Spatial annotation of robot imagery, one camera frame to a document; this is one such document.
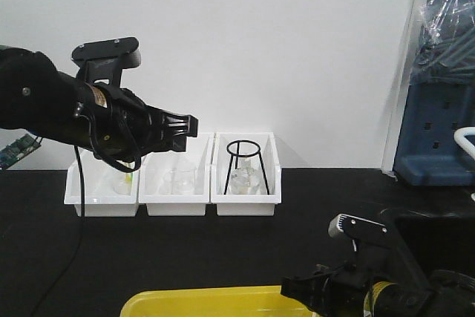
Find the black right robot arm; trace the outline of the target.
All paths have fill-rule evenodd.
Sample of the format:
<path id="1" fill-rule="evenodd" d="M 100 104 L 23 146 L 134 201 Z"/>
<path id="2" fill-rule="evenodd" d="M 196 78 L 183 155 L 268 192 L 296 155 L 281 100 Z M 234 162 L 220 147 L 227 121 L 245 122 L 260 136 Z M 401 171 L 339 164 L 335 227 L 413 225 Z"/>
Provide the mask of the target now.
<path id="1" fill-rule="evenodd" d="M 355 266 L 318 265 L 306 278 L 284 278 L 281 295 L 317 316 L 473 316 L 474 279 L 439 269 L 427 286 L 403 284 L 390 275 Z"/>

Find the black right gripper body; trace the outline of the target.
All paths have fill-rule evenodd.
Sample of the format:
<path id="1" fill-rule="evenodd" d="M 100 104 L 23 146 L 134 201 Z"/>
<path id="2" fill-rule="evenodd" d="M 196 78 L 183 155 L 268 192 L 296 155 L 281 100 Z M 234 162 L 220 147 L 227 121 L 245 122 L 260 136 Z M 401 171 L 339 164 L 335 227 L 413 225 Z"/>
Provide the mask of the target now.
<path id="1" fill-rule="evenodd" d="M 354 264 L 318 264 L 311 275 L 311 311 L 320 316 L 374 316 L 375 273 Z"/>

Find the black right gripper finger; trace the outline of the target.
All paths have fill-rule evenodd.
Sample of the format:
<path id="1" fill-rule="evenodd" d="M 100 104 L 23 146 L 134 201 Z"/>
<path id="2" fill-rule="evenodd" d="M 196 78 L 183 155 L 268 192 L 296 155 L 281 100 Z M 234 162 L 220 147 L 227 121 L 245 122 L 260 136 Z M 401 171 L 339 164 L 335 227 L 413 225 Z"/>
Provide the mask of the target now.
<path id="1" fill-rule="evenodd" d="M 295 299 L 308 308 L 315 308 L 319 304 L 318 284 L 317 276 L 309 278 L 284 277 L 281 281 L 281 295 Z"/>

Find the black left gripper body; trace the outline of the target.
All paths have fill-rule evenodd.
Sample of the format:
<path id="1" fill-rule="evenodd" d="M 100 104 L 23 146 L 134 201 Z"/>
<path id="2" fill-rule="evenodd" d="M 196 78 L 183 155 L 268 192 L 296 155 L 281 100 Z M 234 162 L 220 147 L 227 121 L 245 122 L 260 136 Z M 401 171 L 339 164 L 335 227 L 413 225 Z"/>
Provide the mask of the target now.
<path id="1" fill-rule="evenodd" d="M 167 151 L 167 112 L 127 88 L 80 85 L 76 145 L 106 163 L 138 163 L 151 152 Z"/>

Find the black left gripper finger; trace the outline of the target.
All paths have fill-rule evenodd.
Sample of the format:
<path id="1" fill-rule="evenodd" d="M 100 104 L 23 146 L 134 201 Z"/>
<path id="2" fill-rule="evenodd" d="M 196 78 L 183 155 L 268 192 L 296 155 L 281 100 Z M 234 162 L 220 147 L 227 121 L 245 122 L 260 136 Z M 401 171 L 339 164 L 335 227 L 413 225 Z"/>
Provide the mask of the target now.
<path id="1" fill-rule="evenodd" d="M 148 106 L 151 127 L 163 137 L 197 137 L 198 119 L 190 114 L 176 114 Z"/>
<path id="2" fill-rule="evenodd" d="M 154 152 L 185 152 L 187 144 L 186 135 L 165 137 L 154 146 Z"/>

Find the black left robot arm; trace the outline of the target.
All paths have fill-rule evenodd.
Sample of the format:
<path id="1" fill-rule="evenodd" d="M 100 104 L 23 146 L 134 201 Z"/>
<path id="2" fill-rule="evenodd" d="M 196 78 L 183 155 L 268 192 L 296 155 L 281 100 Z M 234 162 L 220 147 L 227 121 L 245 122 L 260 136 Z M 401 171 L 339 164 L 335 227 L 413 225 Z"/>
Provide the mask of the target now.
<path id="1" fill-rule="evenodd" d="M 1 127 L 78 146 L 125 171 L 151 152 L 184 152 L 198 120 L 146 105 L 127 88 L 60 72 L 41 52 L 1 47 Z"/>

